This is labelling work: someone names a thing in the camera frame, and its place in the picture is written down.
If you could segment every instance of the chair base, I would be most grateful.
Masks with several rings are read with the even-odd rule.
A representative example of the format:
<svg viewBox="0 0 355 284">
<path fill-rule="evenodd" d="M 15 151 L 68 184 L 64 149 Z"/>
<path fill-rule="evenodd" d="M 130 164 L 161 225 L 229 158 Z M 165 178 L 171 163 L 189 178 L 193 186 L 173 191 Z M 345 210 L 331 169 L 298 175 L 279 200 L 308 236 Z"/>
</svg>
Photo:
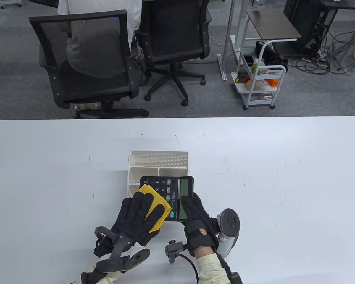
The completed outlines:
<svg viewBox="0 0 355 284">
<path fill-rule="evenodd" d="M 101 109 L 83 109 L 76 111 L 73 115 L 74 119 L 80 119 L 81 115 L 97 116 L 99 119 L 112 118 L 133 118 L 137 116 L 148 117 L 149 112 L 143 108 L 137 109 L 113 109 L 113 100 L 101 102 Z"/>
<path fill-rule="evenodd" d="M 164 75 L 162 79 L 160 79 L 151 89 L 149 89 L 147 95 L 145 96 L 145 101 L 150 101 L 151 100 L 151 95 L 153 92 L 155 92 L 157 89 L 159 89 L 162 85 L 164 85 L 166 82 L 169 80 L 174 80 L 176 85 L 178 86 L 179 90 L 182 92 L 184 96 L 184 100 L 181 102 L 181 105 L 184 107 L 188 106 L 189 99 L 188 99 L 188 94 L 186 90 L 183 87 L 183 84 L 180 81 L 180 77 L 186 77 L 186 78 L 201 78 L 201 85 L 206 84 L 205 80 L 205 75 L 204 74 L 199 74 L 199 73 L 193 73 L 193 72 L 186 72 L 182 70 L 178 70 L 178 64 L 171 64 L 170 65 L 170 70 L 164 70 L 160 68 L 148 68 L 147 72 L 153 72 L 153 73 L 158 73 Z"/>
</svg>

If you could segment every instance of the black glove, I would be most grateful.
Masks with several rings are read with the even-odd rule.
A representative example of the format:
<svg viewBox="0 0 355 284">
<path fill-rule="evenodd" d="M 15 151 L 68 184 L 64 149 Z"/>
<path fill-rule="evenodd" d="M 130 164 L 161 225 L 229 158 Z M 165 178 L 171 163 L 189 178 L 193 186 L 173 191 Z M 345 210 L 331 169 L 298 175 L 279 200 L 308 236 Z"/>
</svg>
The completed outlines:
<svg viewBox="0 0 355 284">
<path fill-rule="evenodd" d="M 160 230 L 152 233 L 149 233 L 149 231 L 155 226 L 165 211 L 163 205 L 159 204 L 146 219 L 153 200 L 154 197 L 152 194 L 143 194 L 142 192 L 136 192 L 133 198 L 125 198 L 122 201 L 117 221 L 110 230 L 116 234 L 124 234 L 130 238 L 132 240 L 131 246 L 136 242 L 141 246 L 147 245 L 153 237 L 159 234 Z M 113 244 L 111 239 L 105 237 L 100 244 L 97 244 L 94 254 L 97 257 L 102 257 L 111 253 L 112 249 Z"/>
<path fill-rule="evenodd" d="M 220 231 L 217 219 L 210 218 L 202 206 L 202 202 L 197 194 L 193 194 L 191 199 L 188 196 L 182 196 L 180 202 L 187 214 L 184 233 L 187 237 L 188 251 L 191 256 L 200 246 L 211 246 L 216 252 L 219 242 L 216 233 Z M 207 235 L 203 235 L 200 229 L 204 229 Z"/>
</svg>

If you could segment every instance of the person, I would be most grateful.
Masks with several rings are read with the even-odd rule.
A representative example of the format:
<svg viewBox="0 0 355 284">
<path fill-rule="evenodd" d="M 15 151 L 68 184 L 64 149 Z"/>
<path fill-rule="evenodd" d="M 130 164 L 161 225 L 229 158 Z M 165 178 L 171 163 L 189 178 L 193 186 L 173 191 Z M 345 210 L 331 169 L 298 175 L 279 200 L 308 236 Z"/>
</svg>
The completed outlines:
<svg viewBox="0 0 355 284">
<path fill-rule="evenodd" d="M 126 10 L 131 51 L 134 31 L 138 30 L 141 23 L 142 0 L 60 0 L 58 4 L 59 15 L 116 10 Z M 69 34 L 67 60 L 59 66 L 62 78 L 68 81 L 64 84 L 67 91 L 82 80 L 86 86 L 95 86 L 96 82 L 100 84 L 101 79 L 116 81 L 115 76 L 125 72 L 125 63 L 118 60 L 118 55 L 122 54 L 118 19 L 63 22 L 59 23 L 59 30 Z M 100 103 L 75 104 L 75 110 L 99 108 Z"/>
<path fill-rule="evenodd" d="M 85 14 L 126 10 L 129 47 L 141 23 L 142 0 L 59 0 L 58 14 Z"/>
<path fill-rule="evenodd" d="M 152 233 L 149 231 L 164 213 L 164 207 L 160 204 L 145 219 L 152 203 L 153 195 L 150 193 L 144 195 L 137 192 L 133 199 L 124 199 L 111 231 L 129 236 L 134 241 L 133 244 L 138 242 L 142 246 L 147 245 L 159 233 L 160 230 Z M 230 284 L 227 277 L 229 268 L 226 262 L 220 260 L 221 257 L 215 253 L 218 248 L 218 240 L 214 233 L 216 231 L 214 220 L 216 219 L 210 218 L 202 206 L 200 198 L 195 193 L 193 198 L 182 196 L 181 203 L 187 214 L 184 232 L 187 237 L 188 251 L 196 258 L 200 272 L 199 284 Z M 105 237 L 96 247 L 94 253 L 96 256 L 102 257 L 109 254 L 112 248 L 110 240 Z M 121 272 L 108 273 L 97 283 L 113 284 L 120 276 Z"/>
</svg>

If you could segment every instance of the white organizer tray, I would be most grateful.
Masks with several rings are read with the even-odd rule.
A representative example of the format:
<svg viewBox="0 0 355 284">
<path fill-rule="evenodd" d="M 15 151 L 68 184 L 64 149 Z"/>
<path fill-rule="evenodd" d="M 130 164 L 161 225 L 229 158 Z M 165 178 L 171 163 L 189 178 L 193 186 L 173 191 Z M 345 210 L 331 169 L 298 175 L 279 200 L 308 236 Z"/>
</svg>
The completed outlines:
<svg viewBox="0 0 355 284">
<path fill-rule="evenodd" d="M 139 191 L 142 176 L 188 176 L 188 152 L 130 150 L 128 197 Z"/>
</svg>

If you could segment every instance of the calculator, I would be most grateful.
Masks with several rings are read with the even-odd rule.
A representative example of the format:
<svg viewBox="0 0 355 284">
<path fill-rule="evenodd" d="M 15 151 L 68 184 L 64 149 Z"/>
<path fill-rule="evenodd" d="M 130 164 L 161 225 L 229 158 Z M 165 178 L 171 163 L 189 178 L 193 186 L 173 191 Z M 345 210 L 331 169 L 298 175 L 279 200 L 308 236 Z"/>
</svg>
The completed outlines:
<svg viewBox="0 0 355 284">
<path fill-rule="evenodd" d="M 192 176 L 142 176 L 139 188 L 141 189 L 144 184 L 150 185 L 171 206 L 171 212 L 166 221 L 185 221 L 187 219 L 187 214 L 180 204 L 180 198 L 183 195 L 192 198 Z"/>
</svg>

